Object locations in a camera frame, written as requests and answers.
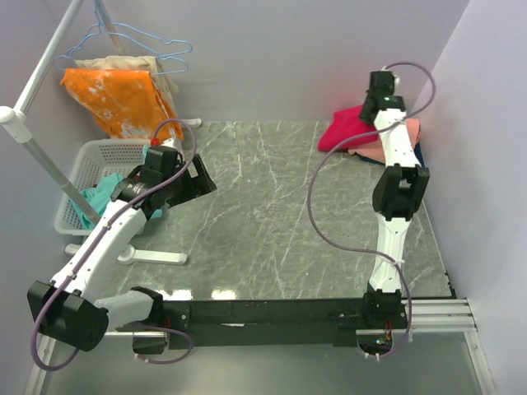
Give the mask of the magenta t-shirt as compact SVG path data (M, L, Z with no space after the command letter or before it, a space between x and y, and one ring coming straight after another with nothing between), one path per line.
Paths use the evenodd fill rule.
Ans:
M374 132L375 128L359 119L362 106L340 109L333 113L333 122L328 126L318 143L318 150L331 151L340 142L357 136L357 139L342 145L339 150L354 149L368 143L376 142L377 135L365 136L365 133Z

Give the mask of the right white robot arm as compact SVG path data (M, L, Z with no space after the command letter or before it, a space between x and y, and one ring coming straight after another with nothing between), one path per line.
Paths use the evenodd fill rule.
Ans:
M359 119L375 128L385 158L385 170L372 195L378 219L378 242L369 290L396 294L402 290L399 270L413 215L424 196L430 171L421 166L408 133L403 98L395 94L397 77L388 70L370 74Z

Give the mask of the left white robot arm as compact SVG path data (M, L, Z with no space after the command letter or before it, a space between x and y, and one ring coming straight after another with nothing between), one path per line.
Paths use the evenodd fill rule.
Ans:
M165 320L161 294L136 286L102 300L103 280L156 211L216 188L199 154L184 160L173 147L149 147L143 165L118 182L101 220L66 266L28 290L37 332L91 351L114 328L137 322L145 330L158 329Z

